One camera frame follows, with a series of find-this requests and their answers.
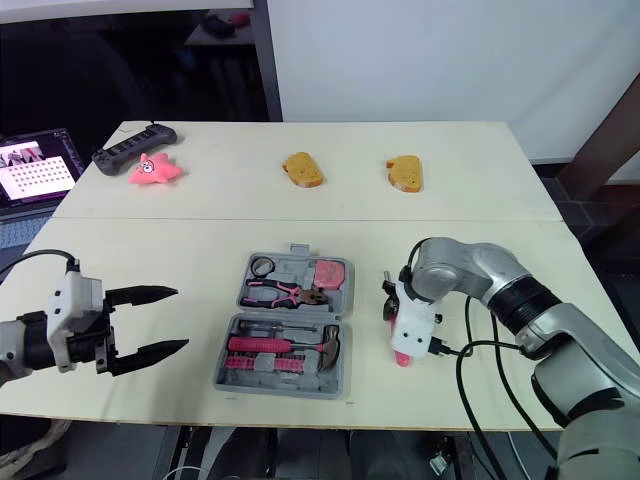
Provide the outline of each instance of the bread slice toy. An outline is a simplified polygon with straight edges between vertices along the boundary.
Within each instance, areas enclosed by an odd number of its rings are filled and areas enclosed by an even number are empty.
[[[282,168],[289,174],[291,181],[300,187],[317,187],[324,181],[320,168],[306,152],[294,153]]]
[[[419,192],[422,189],[422,165],[415,155],[402,155],[387,160],[391,185],[403,192]]]

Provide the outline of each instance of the starfish plush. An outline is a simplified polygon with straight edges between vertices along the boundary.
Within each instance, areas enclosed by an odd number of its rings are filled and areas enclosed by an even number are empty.
[[[182,172],[180,167],[169,163],[169,155],[166,153],[155,153],[151,156],[143,153],[140,156],[140,165],[129,177],[129,183],[167,183]]]

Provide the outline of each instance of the laptop screen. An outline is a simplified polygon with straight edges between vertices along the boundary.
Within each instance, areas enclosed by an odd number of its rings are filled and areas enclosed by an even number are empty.
[[[66,129],[0,143],[0,213],[60,200],[84,170]]]

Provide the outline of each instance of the white wall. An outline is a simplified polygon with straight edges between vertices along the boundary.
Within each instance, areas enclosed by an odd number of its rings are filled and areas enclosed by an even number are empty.
[[[269,0],[286,121],[504,120],[571,158],[640,70],[637,0]]]
[[[636,153],[631,157],[631,160],[620,167],[618,171],[611,176],[608,183],[610,185],[640,185],[640,152]]]

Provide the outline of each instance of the pliers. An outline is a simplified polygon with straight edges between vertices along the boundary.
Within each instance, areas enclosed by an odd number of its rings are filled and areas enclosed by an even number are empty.
[[[240,305],[244,307],[262,308],[298,308],[301,304],[322,305],[329,301],[329,298],[318,290],[303,290],[297,283],[285,283],[267,278],[249,278],[245,281],[247,287],[270,287],[286,292],[289,295],[275,300],[257,300],[245,297],[240,300]]]

